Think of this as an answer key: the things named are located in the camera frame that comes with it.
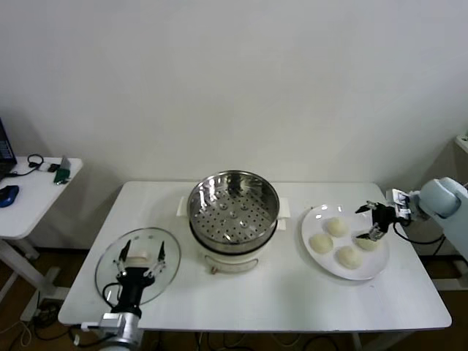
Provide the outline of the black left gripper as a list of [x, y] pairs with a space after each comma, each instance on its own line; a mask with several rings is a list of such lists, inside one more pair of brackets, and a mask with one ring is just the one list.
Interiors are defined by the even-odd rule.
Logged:
[[165, 242], [161, 243], [156, 262], [146, 268], [125, 268], [125, 262], [131, 241], [128, 240], [121, 249], [119, 256], [113, 263], [118, 274], [117, 282], [121, 285], [121, 294], [118, 303], [111, 309], [112, 313], [142, 314], [140, 302], [145, 288], [153, 284], [153, 276], [156, 276], [165, 268]]

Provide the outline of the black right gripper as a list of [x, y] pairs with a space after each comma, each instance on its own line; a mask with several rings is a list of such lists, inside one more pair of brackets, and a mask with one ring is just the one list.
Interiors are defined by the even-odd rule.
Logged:
[[355, 239], [377, 242], [388, 232], [389, 227], [397, 222], [396, 212], [394, 207], [367, 202], [365, 205], [360, 206], [355, 213], [360, 214], [367, 211], [372, 211], [373, 226], [369, 230], [356, 235]]

